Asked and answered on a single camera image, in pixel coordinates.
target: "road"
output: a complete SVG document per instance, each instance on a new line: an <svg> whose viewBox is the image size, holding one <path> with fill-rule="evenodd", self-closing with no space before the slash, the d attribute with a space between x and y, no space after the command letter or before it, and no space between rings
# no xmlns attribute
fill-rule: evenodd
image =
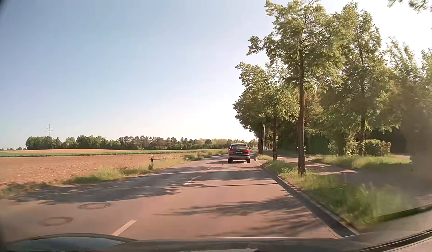
<svg viewBox="0 0 432 252"><path fill-rule="evenodd" d="M0 200L0 226L7 241L76 232L141 240L337 236L253 159L229 164L226 156Z"/></svg>

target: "lamp post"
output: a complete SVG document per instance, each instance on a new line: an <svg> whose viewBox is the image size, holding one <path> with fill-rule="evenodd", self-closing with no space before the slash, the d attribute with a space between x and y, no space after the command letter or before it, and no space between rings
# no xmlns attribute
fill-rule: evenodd
<svg viewBox="0 0 432 252"><path fill-rule="evenodd" d="M263 154L266 155L266 124L262 123L263 125Z"/></svg>

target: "blue sky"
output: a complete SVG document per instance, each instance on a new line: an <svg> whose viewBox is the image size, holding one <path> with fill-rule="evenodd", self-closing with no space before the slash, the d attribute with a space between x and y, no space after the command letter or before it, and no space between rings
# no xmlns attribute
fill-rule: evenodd
<svg viewBox="0 0 432 252"><path fill-rule="evenodd" d="M349 1L322 0L328 12ZM432 13L360 0L382 37L432 46ZM28 136L251 140L234 68L270 32L263 0L10 0L0 9L0 147Z"/></svg>

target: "white road marking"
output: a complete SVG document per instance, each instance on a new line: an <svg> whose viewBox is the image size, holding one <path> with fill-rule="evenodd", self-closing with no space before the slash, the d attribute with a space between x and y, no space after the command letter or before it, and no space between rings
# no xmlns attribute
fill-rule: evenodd
<svg viewBox="0 0 432 252"><path fill-rule="evenodd" d="M117 231L113 232L112 235L119 236L124 230L128 229L132 224L134 224L136 220L130 220L124 226L120 227Z"/></svg>
<svg viewBox="0 0 432 252"><path fill-rule="evenodd" d="M192 178L192 179L186 181L185 184L183 184L183 185L187 185L187 184L191 183L191 182L192 182L194 179L196 179L196 178L197 178L197 177L194 177L194 178Z"/></svg>

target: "rear window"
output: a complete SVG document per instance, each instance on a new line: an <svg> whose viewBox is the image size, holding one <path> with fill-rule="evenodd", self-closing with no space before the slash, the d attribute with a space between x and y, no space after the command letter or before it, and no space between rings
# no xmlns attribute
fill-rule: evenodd
<svg viewBox="0 0 432 252"><path fill-rule="evenodd" d="M232 145L230 147L230 150L247 150L247 145L243 145L243 144Z"/></svg>

